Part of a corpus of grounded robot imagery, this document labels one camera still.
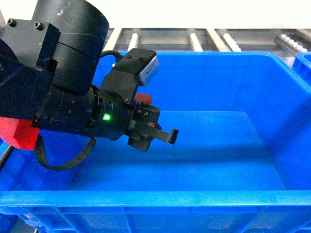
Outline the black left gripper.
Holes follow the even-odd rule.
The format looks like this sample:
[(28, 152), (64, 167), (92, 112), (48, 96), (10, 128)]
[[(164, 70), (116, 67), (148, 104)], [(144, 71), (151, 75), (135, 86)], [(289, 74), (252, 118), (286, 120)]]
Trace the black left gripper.
[(146, 152), (153, 138), (174, 145), (179, 130), (171, 129), (169, 133), (161, 130), (161, 126), (154, 120), (145, 119), (143, 107), (150, 105), (140, 104), (135, 100), (135, 105), (125, 104), (122, 98), (102, 88), (92, 86), (94, 91), (95, 105), (92, 116), (80, 135), (87, 137), (100, 137), (112, 141), (119, 139), (128, 131), (131, 119), (136, 121), (133, 130), (145, 136), (129, 135), (127, 144), (139, 151)]

